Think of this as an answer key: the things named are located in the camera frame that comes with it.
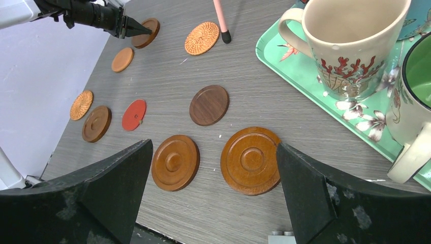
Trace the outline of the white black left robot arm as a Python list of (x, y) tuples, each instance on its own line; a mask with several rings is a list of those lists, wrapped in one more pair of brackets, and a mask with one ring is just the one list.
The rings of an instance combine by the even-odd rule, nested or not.
[(1, 29), (47, 17), (58, 22), (60, 16), (69, 29), (75, 24), (92, 26), (118, 39), (153, 33), (151, 29), (127, 16), (124, 4), (120, 1), (1, 1)]

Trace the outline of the light plain wooden coaster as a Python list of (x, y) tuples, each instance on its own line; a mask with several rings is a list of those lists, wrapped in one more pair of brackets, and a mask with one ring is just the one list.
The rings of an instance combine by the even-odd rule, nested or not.
[(125, 70), (132, 62), (134, 57), (134, 50), (131, 47), (126, 47), (119, 51), (114, 57), (111, 69), (112, 71), (119, 73)]

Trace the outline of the red round paper coaster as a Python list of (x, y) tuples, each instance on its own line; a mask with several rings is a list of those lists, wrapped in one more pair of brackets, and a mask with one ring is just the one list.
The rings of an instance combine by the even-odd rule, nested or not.
[(143, 121), (147, 104), (143, 99), (136, 99), (125, 110), (122, 116), (122, 128), (126, 131), (135, 130)]

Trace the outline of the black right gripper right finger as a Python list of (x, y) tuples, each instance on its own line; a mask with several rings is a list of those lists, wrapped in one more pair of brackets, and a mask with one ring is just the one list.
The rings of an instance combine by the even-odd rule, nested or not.
[(430, 195), (366, 181), (286, 143), (276, 160), (297, 243), (430, 243)]

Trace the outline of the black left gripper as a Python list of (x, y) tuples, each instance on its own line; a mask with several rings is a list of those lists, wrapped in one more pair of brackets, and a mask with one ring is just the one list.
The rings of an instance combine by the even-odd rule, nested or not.
[(131, 17), (126, 17), (125, 9), (106, 2), (71, 2), (71, 8), (65, 10), (63, 20), (69, 29), (75, 24), (82, 24), (102, 29), (116, 38), (151, 35), (152, 30), (144, 27)]

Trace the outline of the woven rattan coaster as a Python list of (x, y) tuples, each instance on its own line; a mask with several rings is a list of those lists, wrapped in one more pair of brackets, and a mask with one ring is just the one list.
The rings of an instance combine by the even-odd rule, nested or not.
[(220, 29), (214, 22), (206, 21), (196, 26), (186, 37), (184, 49), (190, 55), (201, 55), (217, 42)]
[(79, 120), (85, 116), (93, 103), (94, 95), (91, 90), (84, 90), (73, 102), (70, 109), (70, 119)]

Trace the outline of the large ridged brown wooden coaster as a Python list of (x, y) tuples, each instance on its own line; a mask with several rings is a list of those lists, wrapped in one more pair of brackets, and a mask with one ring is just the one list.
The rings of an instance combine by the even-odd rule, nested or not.
[(98, 106), (91, 111), (82, 128), (82, 138), (86, 142), (94, 143), (107, 132), (112, 119), (112, 113), (107, 106)]

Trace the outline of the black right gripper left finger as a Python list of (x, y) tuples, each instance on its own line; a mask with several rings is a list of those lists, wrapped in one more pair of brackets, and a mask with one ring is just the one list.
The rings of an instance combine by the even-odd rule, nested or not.
[(1, 243), (129, 243), (151, 140), (26, 189), (1, 191)]

